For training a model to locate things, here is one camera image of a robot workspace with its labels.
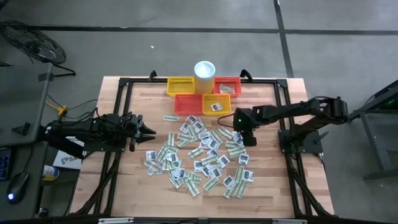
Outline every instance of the red basket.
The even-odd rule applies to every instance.
[[[235,93],[227,93],[230,97],[239,96],[241,94],[241,78],[239,77],[215,77],[214,78],[214,94],[220,94],[220,85],[225,84],[235,88]]]
[[[177,94],[174,112],[179,115],[202,114],[202,98],[201,94]]]

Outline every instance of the wooden table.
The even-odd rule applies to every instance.
[[[98,97],[100,114],[112,113],[118,82],[120,77],[104,77]],[[292,103],[307,100],[304,80],[301,78],[287,79]],[[124,90],[121,100],[120,114],[125,99]],[[242,94],[232,98],[232,109],[236,107],[251,108],[255,105],[275,105],[272,85],[244,84]],[[242,199],[223,197],[226,187],[220,183],[210,192],[203,186],[210,180],[202,176],[198,186],[200,195],[195,198],[181,187],[175,189],[169,181],[167,172],[163,175],[149,176],[144,166],[146,150],[160,150],[167,133],[179,133],[179,127],[186,116],[180,121],[164,121],[164,114],[174,113],[174,98],[166,94],[165,83],[135,83],[132,88],[130,111],[142,114],[146,126],[157,131],[156,139],[136,146],[135,152],[126,151],[122,154],[118,181],[114,195],[112,216],[130,217],[211,217],[211,218],[290,218],[294,217],[292,199],[284,155],[280,152],[277,131],[279,123],[262,126],[254,132],[257,146],[247,147],[250,155],[247,169],[254,171],[254,182],[250,183]],[[208,129],[218,129],[217,116],[200,116]],[[309,116],[296,117],[296,123],[302,123]],[[232,123],[232,118],[225,123]],[[187,153],[196,148],[198,142],[191,143],[178,151],[183,160],[182,166],[187,171],[193,170],[193,159]],[[219,152],[228,155],[225,146]],[[96,152],[83,161],[71,212],[81,208],[88,200],[100,179],[104,153]],[[308,188],[325,209],[333,213],[325,172],[319,159],[311,154],[303,154],[303,164]],[[223,180],[228,174],[234,176],[237,160],[231,161],[223,169]],[[300,208],[304,211],[302,193],[298,190]]]

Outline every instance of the plastic basket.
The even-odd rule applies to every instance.
[[[174,112],[179,115],[202,114],[201,94],[175,95]]]
[[[215,77],[214,78],[214,94],[220,94],[220,85],[225,84],[235,88],[235,93],[225,93],[231,97],[241,94],[241,78],[239,77]]]
[[[211,106],[220,103],[222,110],[213,111]],[[228,94],[203,95],[203,114],[205,115],[228,115],[231,113],[231,98]]]
[[[193,77],[168,77],[167,94],[175,96],[176,94],[194,94],[195,79]]]

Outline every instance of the gray floor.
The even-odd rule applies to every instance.
[[[395,0],[280,0],[280,5],[288,29],[398,29]],[[0,12],[0,21],[5,19],[30,25],[277,28],[271,0],[11,0]],[[212,61],[217,75],[238,75],[245,68],[255,77],[286,77],[278,34],[45,33],[65,49],[64,66],[78,73],[58,78],[50,87],[54,98],[70,106],[96,98],[105,75],[148,75],[151,70],[158,75],[191,75],[200,60]],[[341,96],[350,111],[398,77],[397,36],[288,35],[287,42],[294,75],[305,79],[308,95]],[[4,42],[0,49],[0,61],[30,64]],[[46,108],[43,123],[55,118]],[[355,121],[322,131],[326,130],[330,134],[323,147],[335,213],[396,222],[398,181],[362,180],[377,171],[362,124]],[[47,189],[46,195],[72,187],[60,184]],[[52,215],[61,215],[67,198],[47,198],[44,203]]]

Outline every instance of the fan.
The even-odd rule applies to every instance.
[[[18,21],[0,22],[0,35],[13,47],[24,52],[29,58],[43,63],[51,63],[72,73],[56,75],[76,75],[75,71],[60,66],[67,59],[67,54],[54,40],[40,31],[32,30],[27,24]]]

